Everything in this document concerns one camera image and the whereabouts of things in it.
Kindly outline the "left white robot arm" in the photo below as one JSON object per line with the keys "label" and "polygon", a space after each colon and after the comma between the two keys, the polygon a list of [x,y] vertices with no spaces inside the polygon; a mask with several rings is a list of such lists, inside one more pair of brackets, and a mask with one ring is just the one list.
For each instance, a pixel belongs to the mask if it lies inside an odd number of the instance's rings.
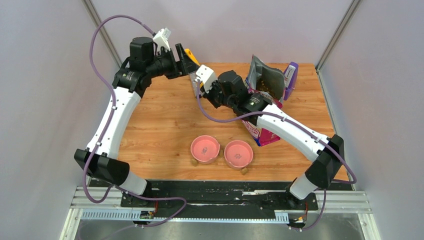
{"label": "left white robot arm", "polygon": [[135,37],[129,44],[129,57],[115,73],[108,86],[111,97],[99,127],[84,149],[77,149],[75,161],[89,176],[134,194],[140,206],[149,206],[153,193],[149,182],[130,170],[127,162],[118,160],[120,143],[128,122],[152,79],[165,76],[175,79],[194,73],[200,66],[189,49],[175,45],[172,49],[159,39]]}

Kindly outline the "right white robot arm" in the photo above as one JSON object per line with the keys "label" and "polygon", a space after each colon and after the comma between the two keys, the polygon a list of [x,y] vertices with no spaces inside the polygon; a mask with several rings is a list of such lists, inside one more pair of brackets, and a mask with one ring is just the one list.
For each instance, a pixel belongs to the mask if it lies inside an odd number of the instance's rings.
{"label": "right white robot arm", "polygon": [[215,108],[233,110],[237,120],[244,120],[268,130],[298,149],[311,165],[297,177],[285,195],[286,204],[298,209],[317,189],[327,189],[343,164],[344,140],[329,137],[304,126],[260,93],[248,90],[233,70],[219,76],[205,66],[196,72],[196,96],[207,99]]}

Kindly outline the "pink blue pet food bag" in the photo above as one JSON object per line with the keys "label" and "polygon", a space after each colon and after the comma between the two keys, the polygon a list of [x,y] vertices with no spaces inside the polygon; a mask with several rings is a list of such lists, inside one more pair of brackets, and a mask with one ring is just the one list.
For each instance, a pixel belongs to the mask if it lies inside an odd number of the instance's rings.
{"label": "pink blue pet food bag", "polygon": [[[283,71],[265,64],[256,55],[251,58],[245,85],[250,93],[261,94],[270,99],[279,108],[283,106],[283,96],[286,87]],[[280,137],[269,130],[255,126],[245,120],[242,123],[259,147],[280,140]]]}

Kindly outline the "yellow plastic scoop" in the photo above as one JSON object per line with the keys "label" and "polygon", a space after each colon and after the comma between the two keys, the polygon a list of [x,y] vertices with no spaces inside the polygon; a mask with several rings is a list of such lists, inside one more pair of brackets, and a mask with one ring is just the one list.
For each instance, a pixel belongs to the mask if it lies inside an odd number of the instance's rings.
{"label": "yellow plastic scoop", "polygon": [[189,48],[185,48],[184,52],[187,54],[187,56],[190,58],[190,60],[192,62],[194,62],[197,66],[201,65]]}

